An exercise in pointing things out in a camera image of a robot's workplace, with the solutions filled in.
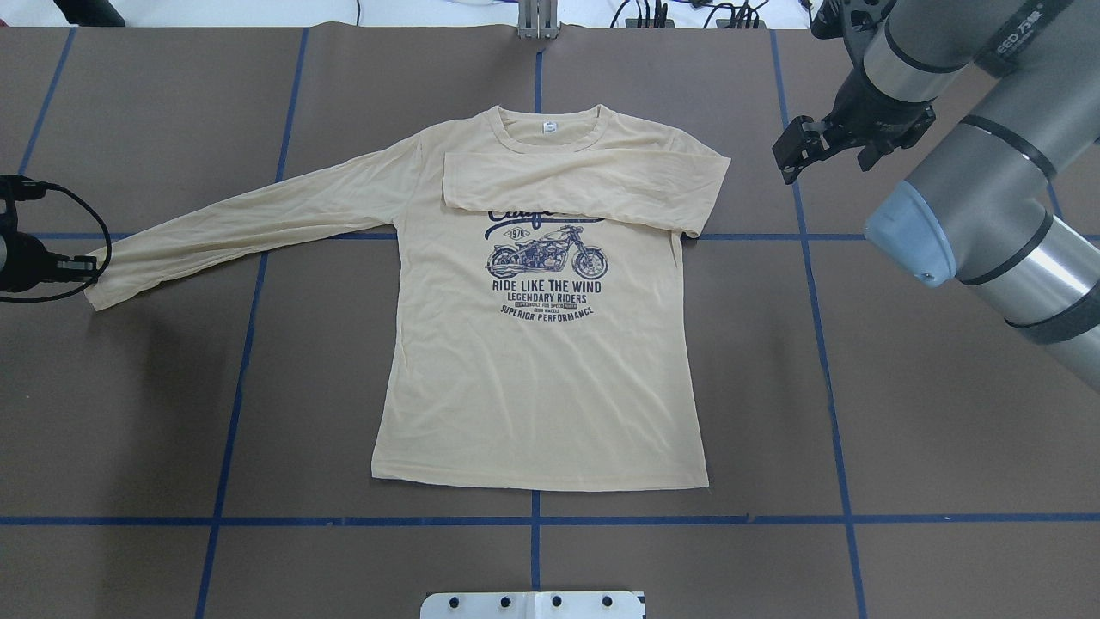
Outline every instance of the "graphic print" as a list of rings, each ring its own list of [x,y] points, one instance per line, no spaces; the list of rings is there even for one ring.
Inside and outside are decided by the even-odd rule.
[[[581,240],[583,231],[580,225],[562,225],[539,239],[516,245],[498,244],[485,267],[494,277],[502,278],[536,270],[557,272],[565,266],[570,250],[576,245],[573,269],[585,279],[598,279],[607,272],[607,256],[598,246],[585,246]]]
[[[609,263],[603,248],[582,239],[584,228],[575,223],[595,224],[603,219],[526,211],[490,212],[488,218],[492,224],[485,239],[496,242],[485,269],[493,291],[502,296],[502,314],[520,321],[563,323],[596,312],[593,303],[598,305],[596,299],[603,291],[600,279],[607,274]],[[543,223],[551,222],[564,224],[537,234]],[[504,237],[493,239],[494,232]]]

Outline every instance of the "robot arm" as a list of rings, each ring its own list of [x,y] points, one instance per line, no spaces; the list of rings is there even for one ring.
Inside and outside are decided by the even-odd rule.
[[[818,13],[815,34],[843,32],[854,68],[822,122],[800,117],[773,146],[784,179],[860,145],[869,169],[916,143],[970,62],[999,77],[865,234],[930,286],[957,277],[1100,391],[1100,251],[1034,198],[1100,135],[1100,2],[879,4],[831,0]]]
[[[47,251],[42,241],[19,231],[19,214],[15,202],[45,197],[47,190],[62,191],[77,201],[99,223],[107,242],[107,255],[102,265],[96,267],[96,257],[77,255],[69,257]],[[110,233],[99,214],[76,194],[61,185],[43,183],[15,174],[0,175],[0,199],[4,209],[0,211],[0,290],[24,291],[43,281],[82,281],[68,291],[43,297],[0,296],[0,301],[40,302],[72,296],[90,286],[107,268],[111,255]]]

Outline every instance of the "cable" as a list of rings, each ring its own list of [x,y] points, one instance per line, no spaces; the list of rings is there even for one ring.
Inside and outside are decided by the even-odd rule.
[[[724,9],[724,8],[725,9],[729,9],[729,23],[734,22],[734,15],[735,15],[735,12],[737,11],[737,8],[734,7],[734,3],[733,2],[718,2],[717,4],[715,4],[711,9],[711,14],[706,15],[706,21],[703,22],[703,30],[706,30],[706,26],[711,25],[711,18],[714,16],[714,13],[718,12],[718,9]]]
[[[752,7],[749,5],[749,0],[745,0],[741,5],[737,9],[737,18],[732,20],[726,24],[726,27],[740,29],[741,24],[745,24],[745,29],[748,30],[749,22],[752,21]]]
[[[763,7],[768,2],[771,2],[771,0],[763,0],[763,2],[760,2],[756,7],[752,7],[751,4],[749,4],[749,0],[745,0],[745,4],[741,4],[741,11],[738,15],[736,27],[741,27],[743,22],[745,24],[746,30],[748,30],[750,26],[754,29],[760,27],[760,7]],[[726,27],[735,27],[735,26],[733,24],[729,24]]]
[[[615,27],[615,24],[618,22],[619,14],[623,13],[623,9],[625,9],[626,5],[629,4],[629,3],[630,3],[630,0],[623,0],[623,3],[619,4],[619,10],[615,11],[615,16],[612,18],[612,24],[608,25],[607,27]]]
[[[77,203],[79,203],[80,206],[82,206],[84,209],[87,210],[89,214],[91,214],[92,219],[96,220],[96,223],[99,223],[99,229],[103,231],[103,242],[107,244],[107,252],[103,255],[103,263],[100,264],[98,268],[96,268],[96,272],[91,275],[90,279],[88,279],[87,281],[84,281],[79,286],[77,286],[77,287],[75,287],[75,288],[73,288],[73,289],[70,289],[68,291],[63,291],[62,294],[54,294],[54,295],[51,295],[51,296],[30,296],[30,297],[0,296],[0,301],[4,301],[4,302],[45,302],[47,300],[57,300],[58,298],[65,298],[67,296],[73,296],[74,294],[77,294],[79,291],[84,291],[85,288],[87,288],[91,284],[98,281],[99,280],[99,276],[102,275],[103,270],[107,269],[107,265],[111,263],[111,233],[107,231],[107,223],[103,222],[102,217],[100,217],[99,213],[96,212],[96,210],[94,208],[91,208],[90,206],[88,206],[88,202],[86,202],[82,199],[80,199],[80,196],[74,194],[73,191],[66,189],[65,187],[63,187],[61,185],[55,185],[54,183],[42,183],[42,186],[45,187],[46,189],[53,189],[55,191],[61,191],[61,192],[67,195],[68,197],[73,198],[74,200],[76,200]]]

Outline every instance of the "shirt hem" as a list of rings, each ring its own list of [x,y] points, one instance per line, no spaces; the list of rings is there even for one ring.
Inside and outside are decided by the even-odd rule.
[[[510,488],[551,493],[616,493],[637,490],[689,490],[708,487],[705,473],[685,475],[614,475],[588,476],[583,479],[559,477],[517,477],[498,473],[476,473],[441,469],[419,465],[374,462],[371,476],[376,479],[403,479],[432,486],[460,488]]]

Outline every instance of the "neckline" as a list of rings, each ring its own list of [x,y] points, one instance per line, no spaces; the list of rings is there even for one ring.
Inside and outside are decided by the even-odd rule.
[[[572,153],[583,151],[592,144],[595,144],[600,137],[603,136],[604,131],[607,130],[608,121],[614,113],[614,111],[603,104],[597,104],[594,108],[571,113],[528,113],[506,110],[501,106],[494,106],[486,112],[488,115],[488,122],[493,126],[493,133],[496,134],[496,139],[508,150],[517,153]],[[508,133],[507,128],[504,125],[505,119],[542,121],[594,119],[595,123],[592,126],[592,131],[588,131],[581,137],[565,144],[529,144],[527,142],[520,142]]]

